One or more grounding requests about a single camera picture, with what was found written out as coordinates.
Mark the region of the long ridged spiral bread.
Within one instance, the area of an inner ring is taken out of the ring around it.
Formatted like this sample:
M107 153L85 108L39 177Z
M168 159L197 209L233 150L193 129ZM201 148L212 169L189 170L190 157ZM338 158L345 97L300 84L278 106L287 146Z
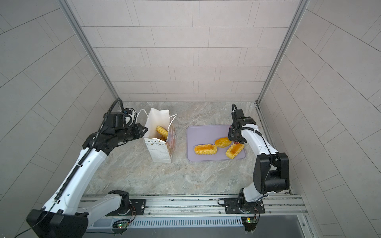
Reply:
M168 131L165 128L163 128L161 126L157 126L156 131L160 134L160 136L161 136L160 139L162 141L166 141L168 139Z

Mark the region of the white cartoon paper bag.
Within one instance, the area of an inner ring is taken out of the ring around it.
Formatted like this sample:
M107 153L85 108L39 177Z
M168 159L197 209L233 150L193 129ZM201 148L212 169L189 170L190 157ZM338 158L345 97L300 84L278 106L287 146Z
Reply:
M176 114L170 115L169 110L157 110L151 108L147 113L144 109L139 113L145 113L147 121L145 127L148 132L144 135L144 141L155 163L171 163L172 155L176 145L176 132L174 127L174 119ZM162 141L160 134L156 131L156 127L161 126L168 131L168 139Z

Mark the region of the short glazed bread roll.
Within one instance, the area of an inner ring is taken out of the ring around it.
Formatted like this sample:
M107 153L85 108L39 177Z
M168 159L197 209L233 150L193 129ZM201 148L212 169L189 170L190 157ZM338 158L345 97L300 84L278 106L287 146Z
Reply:
M229 148L228 150L226 151L225 155L230 158L230 159L234 159L235 157L237 157L241 151L244 149L244 145L243 144L240 144L240 143L233 143Z

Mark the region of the lilac plastic tray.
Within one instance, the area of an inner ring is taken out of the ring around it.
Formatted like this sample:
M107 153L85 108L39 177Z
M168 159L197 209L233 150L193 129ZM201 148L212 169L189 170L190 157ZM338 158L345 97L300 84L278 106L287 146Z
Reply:
M217 153L212 155L197 155L194 148L197 145L214 144L216 140L227 137L230 125L190 126L187 128L187 159L190 162L204 161L231 161L226 156L228 147L217 148Z

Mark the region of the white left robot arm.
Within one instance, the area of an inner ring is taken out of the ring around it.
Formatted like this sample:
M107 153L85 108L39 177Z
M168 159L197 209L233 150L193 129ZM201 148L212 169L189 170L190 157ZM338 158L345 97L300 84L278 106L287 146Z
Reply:
M105 215L136 214L128 192L123 190L112 190L93 205L79 208L84 191L108 155L147 133L148 129L136 119L132 108L104 115L99 130L86 139L75 165L54 195L41 209L28 214L26 222L38 237L81 238L90 225Z

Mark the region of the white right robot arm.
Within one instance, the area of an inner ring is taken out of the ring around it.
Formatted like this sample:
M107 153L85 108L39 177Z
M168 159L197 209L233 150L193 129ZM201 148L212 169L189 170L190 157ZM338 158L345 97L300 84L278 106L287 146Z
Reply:
M264 138L254 119L246 117L243 110L232 105L232 125L228 139L234 146L248 145L256 155L253 182L242 188L237 198L224 198L226 214L265 213L263 198L271 192L289 189L289 158L278 152Z

